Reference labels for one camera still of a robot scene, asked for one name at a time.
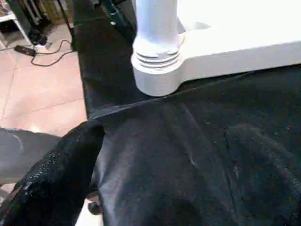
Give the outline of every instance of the power strip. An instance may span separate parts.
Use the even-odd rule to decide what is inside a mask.
[[[37,55],[37,52],[31,48],[28,48],[28,47],[24,47],[24,46],[16,46],[14,48],[14,50],[18,53],[22,53],[24,55],[27,55],[27,56],[31,56],[31,57],[34,57]]]

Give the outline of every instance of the grout line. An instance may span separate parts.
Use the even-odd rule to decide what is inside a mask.
[[[84,99],[84,98],[81,97],[81,98],[77,98],[77,99],[74,99],[74,100],[69,100],[69,101],[66,101],[66,102],[63,102],[63,103],[59,103],[59,104],[56,104],[56,105],[51,105],[51,106],[48,106],[48,107],[43,107],[43,108],[40,108],[40,109],[37,109],[37,110],[29,111],[29,112],[27,112],[25,114],[11,115],[11,116],[8,116],[8,117],[3,117],[2,116],[1,120],[8,119],[8,118],[20,117],[20,116],[24,116],[24,115],[29,115],[29,114],[32,114],[34,112],[38,112],[38,111],[45,110],[45,109],[48,109],[48,108],[56,107],[56,106],[59,106],[59,105],[64,105],[64,104],[71,103],[71,102],[74,102],[74,101],[77,101],[77,100],[81,100],[81,99]]]
[[[9,100],[11,88],[12,88],[12,86],[13,86],[13,82],[14,82],[14,78],[15,78],[15,72],[16,72],[16,66],[15,66],[15,68],[14,68],[13,76],[12,76],[11,81],[10,81],[10,84],[9,84],[8,93],[7,93],[7,95],[6,95],[6,101],[5,101],[3,110],[2,110],[1,123],[2,123],[2,120],[4,119],[5,109],[6,109],[7,105],[8,105],[8,100]]]

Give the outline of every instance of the chair wheel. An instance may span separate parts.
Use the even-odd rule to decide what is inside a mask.
[[[91,202],[88,204],[88,210],[90,211],[90,213],[92,213],[93,215],[99,215],[102,213],[102,209],[101,206],[99,204],[97,204],[96,202]]]

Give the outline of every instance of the black cover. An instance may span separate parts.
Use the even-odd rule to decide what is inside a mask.
[[[75,31],[105,225],[301,225],[300,65],[151,98],[107,19]]]

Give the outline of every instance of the white pole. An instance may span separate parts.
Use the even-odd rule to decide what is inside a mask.
[[[136,17],[136,53],[162,59],[178,50],[177,0],[136,0]]]
[[[137,36],[132,65],[137,87],[145,94],[174,92],[182,64],[177,30],[177,0],[136,0]]]

